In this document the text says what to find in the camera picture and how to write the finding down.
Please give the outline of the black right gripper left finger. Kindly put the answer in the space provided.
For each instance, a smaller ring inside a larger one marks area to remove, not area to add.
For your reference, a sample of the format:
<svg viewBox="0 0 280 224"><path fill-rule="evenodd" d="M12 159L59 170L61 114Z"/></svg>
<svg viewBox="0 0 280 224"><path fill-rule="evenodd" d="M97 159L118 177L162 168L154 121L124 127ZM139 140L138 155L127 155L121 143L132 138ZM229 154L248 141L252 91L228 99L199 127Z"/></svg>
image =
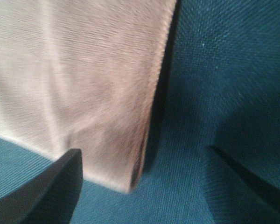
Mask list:
<svg viewBox="0 0 280 224"><path fill-rule="evenodd" d="M82 188L82 155L71 149L0 198L0 224L69 224Z"/></svg>

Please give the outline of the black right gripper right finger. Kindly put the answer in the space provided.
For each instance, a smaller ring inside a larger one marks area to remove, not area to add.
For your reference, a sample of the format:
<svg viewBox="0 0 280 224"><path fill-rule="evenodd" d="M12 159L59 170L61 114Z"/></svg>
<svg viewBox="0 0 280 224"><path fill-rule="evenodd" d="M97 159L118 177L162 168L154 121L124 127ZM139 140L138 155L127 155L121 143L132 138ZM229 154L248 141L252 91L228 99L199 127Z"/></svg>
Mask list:
<svg viewBox="0 0 280 224"><path fill-rule="evenodd" d="M207 146L208 150L218 155L242 181L262 200L280 214L280 189L255 175L248 168L216 146Z"/></svg>

